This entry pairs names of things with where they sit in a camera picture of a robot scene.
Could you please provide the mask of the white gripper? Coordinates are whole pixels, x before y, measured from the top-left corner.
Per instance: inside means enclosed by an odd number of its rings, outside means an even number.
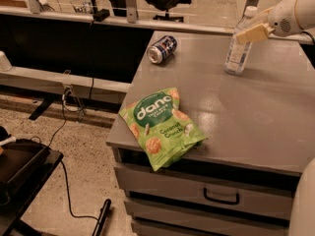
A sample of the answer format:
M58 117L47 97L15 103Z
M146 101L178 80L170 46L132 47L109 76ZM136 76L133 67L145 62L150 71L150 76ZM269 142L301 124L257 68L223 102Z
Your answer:
M271 33L281 37L300 33L301 28L295 14L296 3L297 0L283 0L262 12L255 6L248 6L245 9L247 25L254 27L238 33L237 42L244 44L267 40Z

